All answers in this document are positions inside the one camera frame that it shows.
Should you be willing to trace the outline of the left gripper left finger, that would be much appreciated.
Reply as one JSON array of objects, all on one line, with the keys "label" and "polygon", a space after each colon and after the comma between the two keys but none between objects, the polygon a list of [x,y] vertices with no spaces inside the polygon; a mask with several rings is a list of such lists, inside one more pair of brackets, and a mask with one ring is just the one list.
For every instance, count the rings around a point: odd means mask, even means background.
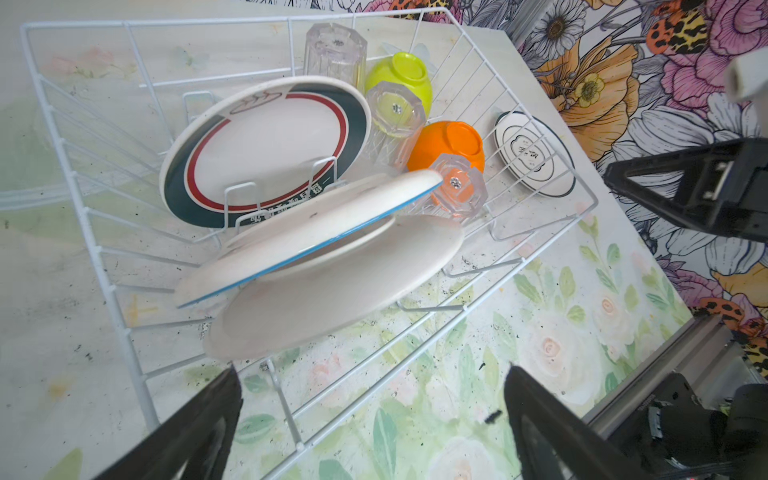
[{"label": "left gripper left finger", "polygon": [[230,367],[98,477],[221,479],[242,405],[241,383]]}]

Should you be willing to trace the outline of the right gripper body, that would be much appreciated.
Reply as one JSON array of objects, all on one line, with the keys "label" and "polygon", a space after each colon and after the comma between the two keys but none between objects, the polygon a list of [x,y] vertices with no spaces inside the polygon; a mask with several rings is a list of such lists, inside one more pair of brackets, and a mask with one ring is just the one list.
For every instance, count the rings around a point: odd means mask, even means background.
[{"label": "right gripper body", "polygon": [[752,102],[764,138],[767,137],[767,51],[767,47],[762,47],[734,57],[724,73],[729,100]]}]

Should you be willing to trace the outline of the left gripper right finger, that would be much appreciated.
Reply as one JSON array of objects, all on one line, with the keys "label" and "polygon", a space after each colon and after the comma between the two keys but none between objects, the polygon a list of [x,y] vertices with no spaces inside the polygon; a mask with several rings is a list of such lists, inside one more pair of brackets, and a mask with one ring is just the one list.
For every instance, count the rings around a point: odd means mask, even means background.
[{"label": "left gripper right finger", "polygon": [[510,368],[504,399],[524,479],[650,477],[523,368]]}]

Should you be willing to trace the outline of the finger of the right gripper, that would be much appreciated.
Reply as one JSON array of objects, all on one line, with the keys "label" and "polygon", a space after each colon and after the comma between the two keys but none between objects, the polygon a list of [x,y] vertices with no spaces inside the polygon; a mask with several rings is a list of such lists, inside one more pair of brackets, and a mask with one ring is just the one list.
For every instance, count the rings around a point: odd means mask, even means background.
[{"label": "finger of the right gripper", "polygon": [[[668,198],[639,183],[679,173]],[[742,138],[609,165],[614,192],[670,223],[716,236],[767,241],[767,140]]]}]

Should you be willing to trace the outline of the white plate green clover emblem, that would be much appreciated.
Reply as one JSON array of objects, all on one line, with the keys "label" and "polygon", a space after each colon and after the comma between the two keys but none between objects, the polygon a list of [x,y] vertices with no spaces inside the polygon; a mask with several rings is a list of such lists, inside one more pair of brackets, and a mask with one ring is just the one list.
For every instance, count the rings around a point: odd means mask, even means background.
[{"label": "white plate green clover emblem", "polygon": [[494,140],[511,174],[529,190],[563,198],[576,186],[575,164],[563,141],[546,124],[521,111],[502,113]]}]

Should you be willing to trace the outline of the white wire dish rack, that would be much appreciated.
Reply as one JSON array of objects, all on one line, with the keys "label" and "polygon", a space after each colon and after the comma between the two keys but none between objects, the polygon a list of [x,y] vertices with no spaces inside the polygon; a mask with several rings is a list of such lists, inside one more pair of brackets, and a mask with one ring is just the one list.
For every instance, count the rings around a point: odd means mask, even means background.
[{"label": "white wire dish rack", "polygon": [[[464,400],[501,360],[465,341],[506,284],[598,199],[557,134],[534,118],[457,24],[400,13],[29,22],[24,54],[147,429],[169,418],[155,377],[262,365],[235,440],[266,478],[417,476],[425,423],[381,389],[434,377],[449,351]],[[432,121],[469,124],[482,169],[391,176],[394,83],[367,101],[304,72],[303,40],[339,23],[371,46],[425,41]]]}]

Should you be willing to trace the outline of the green red rimmed plate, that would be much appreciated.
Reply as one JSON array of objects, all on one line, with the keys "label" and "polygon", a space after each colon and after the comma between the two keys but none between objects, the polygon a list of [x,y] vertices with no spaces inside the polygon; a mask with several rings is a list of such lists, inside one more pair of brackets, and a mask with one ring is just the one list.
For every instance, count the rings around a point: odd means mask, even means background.
[{"label": "green red rimmed plate", "polygon": [[270,80],[208,108],[176,138],[159,191],[178,219],[233,226],[322,193],[360,156],[372,117],[363,94],[324,76]]}]

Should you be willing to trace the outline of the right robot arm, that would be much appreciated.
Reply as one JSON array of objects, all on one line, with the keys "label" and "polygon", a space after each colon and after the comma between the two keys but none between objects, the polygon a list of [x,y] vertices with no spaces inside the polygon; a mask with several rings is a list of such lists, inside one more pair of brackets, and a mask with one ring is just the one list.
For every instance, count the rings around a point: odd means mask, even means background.
[{"label": "right robot arm", "polygon": [[[685,230],[725,240],[767,240],[767,139],[743,137],[614,163],[606,185]],[[649,441],[682,469],[674,478],[728,474],[764,477],[767,387],[747,384],[729,413],[676,400],[646,409]]]}]

